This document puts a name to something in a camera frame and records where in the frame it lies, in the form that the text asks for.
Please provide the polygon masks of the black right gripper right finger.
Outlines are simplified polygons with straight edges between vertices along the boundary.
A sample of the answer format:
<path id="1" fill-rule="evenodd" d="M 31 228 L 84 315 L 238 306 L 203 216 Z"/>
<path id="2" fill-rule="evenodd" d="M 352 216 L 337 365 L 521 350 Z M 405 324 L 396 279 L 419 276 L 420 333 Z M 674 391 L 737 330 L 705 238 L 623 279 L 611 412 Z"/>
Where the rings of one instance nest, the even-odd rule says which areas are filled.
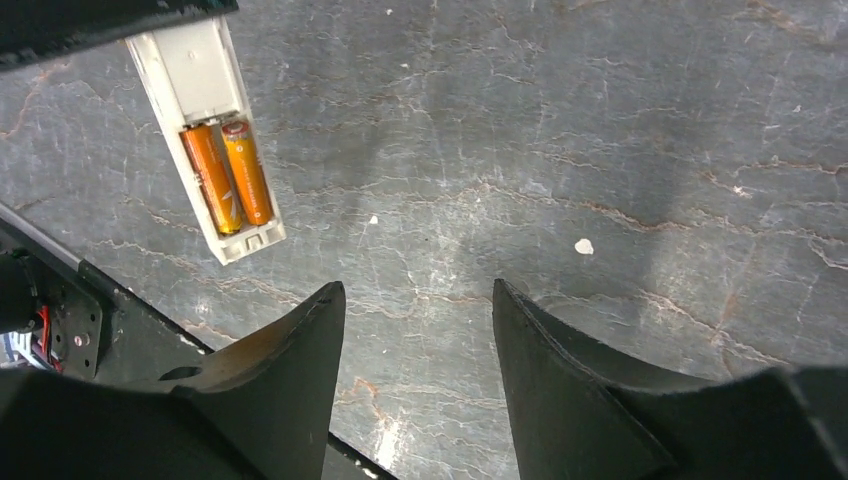
<path id="1" fill-rule="evenodd" d="M 524 479 L 788 479 L 785 378 L 715 382 L 639 360 L 573 328 L 505 280 L 493 327 Z"/>

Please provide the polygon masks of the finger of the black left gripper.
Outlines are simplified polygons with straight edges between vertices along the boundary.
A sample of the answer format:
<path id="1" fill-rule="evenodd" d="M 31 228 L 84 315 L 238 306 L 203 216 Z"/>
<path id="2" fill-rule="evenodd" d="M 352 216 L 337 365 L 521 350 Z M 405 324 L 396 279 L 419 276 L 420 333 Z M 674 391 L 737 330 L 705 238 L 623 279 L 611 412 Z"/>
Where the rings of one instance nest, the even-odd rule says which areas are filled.
<path id="1" fill-rule="evenodd" d="M 3 0 L 1 70 L 238 9 L 236 0 Z"/>

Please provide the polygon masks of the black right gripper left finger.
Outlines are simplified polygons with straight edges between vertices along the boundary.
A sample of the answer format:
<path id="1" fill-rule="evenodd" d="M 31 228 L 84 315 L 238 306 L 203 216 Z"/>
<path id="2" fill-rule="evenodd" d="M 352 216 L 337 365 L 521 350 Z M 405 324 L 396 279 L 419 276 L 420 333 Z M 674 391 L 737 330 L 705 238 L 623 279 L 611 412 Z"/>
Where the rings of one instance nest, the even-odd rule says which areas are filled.
<path id="1" fill-rule="evenodd" d="M 278 320 L 140 387 L 167 394 L 172 426 L 142 426 L 122 479 L 318 479 L 346 293 L 330 282 Z"/>

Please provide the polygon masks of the white remote control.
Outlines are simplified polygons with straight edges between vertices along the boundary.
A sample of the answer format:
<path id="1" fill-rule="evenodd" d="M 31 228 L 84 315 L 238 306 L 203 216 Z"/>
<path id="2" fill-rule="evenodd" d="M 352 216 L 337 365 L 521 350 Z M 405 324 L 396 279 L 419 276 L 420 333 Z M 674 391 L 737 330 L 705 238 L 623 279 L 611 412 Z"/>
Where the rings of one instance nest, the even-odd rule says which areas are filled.
<path id="1" fill-rule="evenodd" d="M 126 43 L 213 255 L 227 265 L 284 240 L 226 20 Z"/>

